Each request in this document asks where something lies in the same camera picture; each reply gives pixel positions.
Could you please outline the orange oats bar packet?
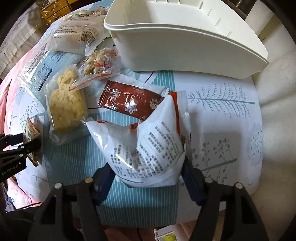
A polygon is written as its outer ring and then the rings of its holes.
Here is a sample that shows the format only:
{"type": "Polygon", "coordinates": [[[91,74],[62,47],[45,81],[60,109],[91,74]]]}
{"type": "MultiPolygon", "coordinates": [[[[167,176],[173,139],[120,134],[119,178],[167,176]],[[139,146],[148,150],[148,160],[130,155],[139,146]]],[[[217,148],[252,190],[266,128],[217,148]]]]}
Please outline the orange oats bar packet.
{"type": "MultiPolygon", "coordinates": [[[[23,133],[23,143],[28,143],[36,138],[40,137],[40,130],[34,125],[34,123],[30,120],[30,118],[27,116],[25,129],[23,133]]],[[[34,167],[39,166],[38,159],[39,159],[40,151],[32,151],[27,155],[27,158],[30,160],[30,162],[34,165],[34,167]]]]}

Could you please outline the clear bag yellow pastry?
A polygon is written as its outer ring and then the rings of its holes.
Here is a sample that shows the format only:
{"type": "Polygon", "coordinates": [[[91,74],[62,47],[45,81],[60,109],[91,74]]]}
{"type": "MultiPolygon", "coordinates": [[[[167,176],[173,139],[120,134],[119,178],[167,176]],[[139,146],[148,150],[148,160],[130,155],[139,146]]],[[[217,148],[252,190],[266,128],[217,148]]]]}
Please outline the clear bag yellow pastry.
{"type": "Polygon", "coordinates": [[[84,92],[81,89],[70,90],[77,77],[76,65],[68,65],[45,86],[49,137],[58,146],[89,134],[85,124],[89,114],[84,92]]]}

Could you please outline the light blue label snack bag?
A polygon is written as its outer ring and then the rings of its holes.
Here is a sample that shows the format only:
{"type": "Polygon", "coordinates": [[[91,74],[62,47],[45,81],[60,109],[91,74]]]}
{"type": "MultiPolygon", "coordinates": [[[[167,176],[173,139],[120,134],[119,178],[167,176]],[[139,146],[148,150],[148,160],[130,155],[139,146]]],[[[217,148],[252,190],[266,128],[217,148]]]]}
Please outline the light blue label snack bag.
{"type": "Polygon", "coordinates": [[[20,84],[34,97],[42,100],[48,81],[61,69],[78,63],[83,55],[60,51],[47,51],[48,41],[44,40],[33,48],[20,71],[20,84]]]}

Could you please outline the white snack bag black text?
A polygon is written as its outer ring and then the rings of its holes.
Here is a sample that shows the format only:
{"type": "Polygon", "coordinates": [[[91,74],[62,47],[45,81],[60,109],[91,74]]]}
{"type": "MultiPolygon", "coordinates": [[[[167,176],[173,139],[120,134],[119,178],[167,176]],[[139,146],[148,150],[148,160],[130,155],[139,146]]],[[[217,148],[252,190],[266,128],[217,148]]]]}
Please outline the white snack bag black text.
{"type": "Polygon", "coordinates": [[[91,120],[86,126],[118,179],[129,188],[178,183],[191,142],[185,91],[171,92],[146,120],[133,125],[91,120]]]}

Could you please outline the clear bag mixed nuts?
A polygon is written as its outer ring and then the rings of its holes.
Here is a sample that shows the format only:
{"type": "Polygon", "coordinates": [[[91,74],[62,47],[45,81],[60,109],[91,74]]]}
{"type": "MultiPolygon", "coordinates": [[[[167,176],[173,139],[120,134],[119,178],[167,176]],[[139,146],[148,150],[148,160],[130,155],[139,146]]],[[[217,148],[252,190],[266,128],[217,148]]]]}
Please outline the clear bag mixed nuts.
{"type": "Polygon", "coordinates": [[[114,48],[103,48],[86,57],[78,69],[79,75],[70,85],[69,91],[88,87],[93,81],[105,80],[120,73],[118,51],[114,48]]]}

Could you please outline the brown snowflake snack packet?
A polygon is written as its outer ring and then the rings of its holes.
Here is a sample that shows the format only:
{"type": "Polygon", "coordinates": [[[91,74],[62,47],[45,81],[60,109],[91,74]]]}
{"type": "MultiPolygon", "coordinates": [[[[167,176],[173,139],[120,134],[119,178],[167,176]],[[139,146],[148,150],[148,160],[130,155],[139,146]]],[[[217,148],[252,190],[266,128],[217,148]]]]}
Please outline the brown snowflake snack packet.
{"type": "Polygon", "coordinates": [[[144,121],[163,100],[162,94],[109,80],[100,96],[98,106],[144,121]]]}

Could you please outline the white rice cracker bag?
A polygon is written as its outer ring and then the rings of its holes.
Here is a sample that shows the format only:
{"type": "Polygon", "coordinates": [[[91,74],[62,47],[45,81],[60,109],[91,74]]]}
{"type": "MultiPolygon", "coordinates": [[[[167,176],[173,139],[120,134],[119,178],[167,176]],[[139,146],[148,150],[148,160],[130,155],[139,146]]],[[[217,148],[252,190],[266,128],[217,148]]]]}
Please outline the white rice cracker bag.
{"type": "Polygon", "coordinates": [[[104,27],[106,15],[107,10],[100,6],[92,11],[77,11],[66,16],[51,34],[45,51],[90,55],[109,37],[104,27]]]}

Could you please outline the white plastic storage bin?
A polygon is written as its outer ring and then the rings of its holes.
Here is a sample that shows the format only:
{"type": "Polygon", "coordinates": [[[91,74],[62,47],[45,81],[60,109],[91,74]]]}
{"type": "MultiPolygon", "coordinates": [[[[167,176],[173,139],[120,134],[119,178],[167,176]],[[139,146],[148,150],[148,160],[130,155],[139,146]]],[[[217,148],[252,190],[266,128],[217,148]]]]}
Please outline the white plastic storage bin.
{"type": "Polygon", "coordinates": [[[245,79],[268,65],[255,32],[222,1],[114,1],[104,26],[132,71],[245,79]]]}

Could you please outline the patterned teal white tablecloth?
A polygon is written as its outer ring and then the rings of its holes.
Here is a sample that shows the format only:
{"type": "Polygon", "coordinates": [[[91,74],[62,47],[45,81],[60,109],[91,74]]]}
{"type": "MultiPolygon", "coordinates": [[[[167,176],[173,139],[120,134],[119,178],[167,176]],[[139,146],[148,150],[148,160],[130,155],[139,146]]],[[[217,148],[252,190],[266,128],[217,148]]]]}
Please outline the patterned teal white tablecloth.
{"type": "Polygon", "coordinates": [[[268,65],[268,52],[248,24],[222,1],[112,1],[106,18],[126,69],[116,81],[148,78],[186,100],[176,115],[166,98],[140,122],[112,109],[95,109],[90,134],[60,146],[49,139],[49,119],[40,103],[21,90],[22,59],[1,84],[5,129],[21,123],[13,109],[42,121],[42,164],[27,181],[44,200],[55,183],[73,184],[110,163],[117,172],[98,209],[111,226],[167,226],[198,217],[200,209],[170,160],[186,138],[184,155],[206,177],[241,183],[253,194],[260,182],[263,131],[251,76],[268,65]]]}

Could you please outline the wooden desk with drawers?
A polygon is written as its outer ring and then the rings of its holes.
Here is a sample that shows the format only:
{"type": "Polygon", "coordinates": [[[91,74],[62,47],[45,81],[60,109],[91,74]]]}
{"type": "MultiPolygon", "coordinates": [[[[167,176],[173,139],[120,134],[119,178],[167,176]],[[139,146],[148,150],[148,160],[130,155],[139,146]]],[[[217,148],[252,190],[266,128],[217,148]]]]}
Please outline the wooden desk with drawers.
{"type": "Polygon", "coordinates": [[[52,0],[44,1],[41,7],[41,17],[46,20],[47,25],[51,25],[59,18],[73,11],[71,4],[73,0],[52,0]]]}

